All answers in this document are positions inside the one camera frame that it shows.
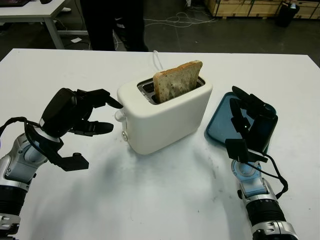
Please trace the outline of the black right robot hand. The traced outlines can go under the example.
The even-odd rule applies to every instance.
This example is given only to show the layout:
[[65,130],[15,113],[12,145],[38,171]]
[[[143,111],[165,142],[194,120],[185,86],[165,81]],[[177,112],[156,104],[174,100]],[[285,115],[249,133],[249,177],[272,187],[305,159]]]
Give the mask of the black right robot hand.
[[254,94],[232,87],[231,122],[250,150],[265,153],[278,122],[276,110]]

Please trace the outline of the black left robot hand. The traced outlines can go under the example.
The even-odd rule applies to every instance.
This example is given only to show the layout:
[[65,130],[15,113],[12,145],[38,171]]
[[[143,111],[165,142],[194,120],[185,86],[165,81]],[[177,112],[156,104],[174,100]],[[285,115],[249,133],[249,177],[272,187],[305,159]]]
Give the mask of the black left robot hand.
[[61,88],[45,108],[39,124],[44,132],[54,138],[60,138],[68,132],[88,137],[107,134],[112,132],[113,124],[89,121],[93,109],[105,105],[123,108],[105,89],[73,91]]

